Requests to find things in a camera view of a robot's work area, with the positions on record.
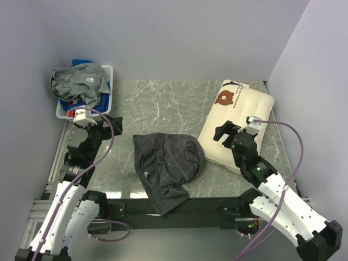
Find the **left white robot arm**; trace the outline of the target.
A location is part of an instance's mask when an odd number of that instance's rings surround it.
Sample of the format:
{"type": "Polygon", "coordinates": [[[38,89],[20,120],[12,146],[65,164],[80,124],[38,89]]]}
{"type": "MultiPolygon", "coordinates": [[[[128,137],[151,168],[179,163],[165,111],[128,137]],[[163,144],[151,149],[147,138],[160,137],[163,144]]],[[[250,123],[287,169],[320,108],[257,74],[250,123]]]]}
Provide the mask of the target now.
{"type": "Polygon", "coordinates": [[[31,243],[19,249],[15,260],[71,260],[78,240],[88,235],[93,219],[109,216],[107,196],[88,190],[97,152],[105,140],[122,134],[122,117],[106,116],[70,135],[57,189],[47,215],[31,243]]]}

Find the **dark grey checked pillowcase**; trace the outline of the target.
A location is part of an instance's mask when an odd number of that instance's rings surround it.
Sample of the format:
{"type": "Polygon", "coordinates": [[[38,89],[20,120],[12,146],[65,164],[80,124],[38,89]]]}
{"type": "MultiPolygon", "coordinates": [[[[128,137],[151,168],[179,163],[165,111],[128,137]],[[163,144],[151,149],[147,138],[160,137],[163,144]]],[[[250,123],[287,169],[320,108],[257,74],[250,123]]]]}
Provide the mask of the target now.
{"type": "Polygon", "coordinates": [[[164,216],[189,198],[183,184],[203,172],[203,148],[187,134],[134,135],[133,144],[136,174],[152,207],[164,216]]]}

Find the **cream bear print pillow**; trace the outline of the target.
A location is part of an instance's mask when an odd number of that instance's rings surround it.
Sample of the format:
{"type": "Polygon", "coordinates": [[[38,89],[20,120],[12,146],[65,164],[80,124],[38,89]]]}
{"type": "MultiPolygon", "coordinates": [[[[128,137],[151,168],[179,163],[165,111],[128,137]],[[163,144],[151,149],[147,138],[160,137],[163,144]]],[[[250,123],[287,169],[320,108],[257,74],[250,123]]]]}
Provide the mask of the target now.
{"type": "Polygon", "coordinates": [[[205,158],[240,174],[234,163],[232,151],[225,148],[221,141],[213,140],[215,129],[226,121],[244,127],[248,116],[268,120],[273,104],[273,97],[251,89],[248,84],[224,80],[198,137],[205,158]]]}

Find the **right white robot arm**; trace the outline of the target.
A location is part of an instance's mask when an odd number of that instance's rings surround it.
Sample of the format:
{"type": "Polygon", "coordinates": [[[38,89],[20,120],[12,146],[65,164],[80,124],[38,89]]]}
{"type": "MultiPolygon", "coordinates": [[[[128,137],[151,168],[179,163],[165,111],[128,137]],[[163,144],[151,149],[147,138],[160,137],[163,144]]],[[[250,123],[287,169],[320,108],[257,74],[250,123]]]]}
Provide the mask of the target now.
{"type": "Polygon", "coordinates": [[[216,127],[213,139],[232,151],[235,165],[252,189],[240,195],[239,212],[245,217],[252,215],[264,219],[267,224],[238,255],[256,248],[257,239],[269,228],[281,232],[296,247],[302,260],[329,260],[341,247],[342,226],[328,221],[311,208],[289,187],[281,174],[257,151],[256,136],[264,121],[250,116],[245,127],[226,121],[216,127]]]}

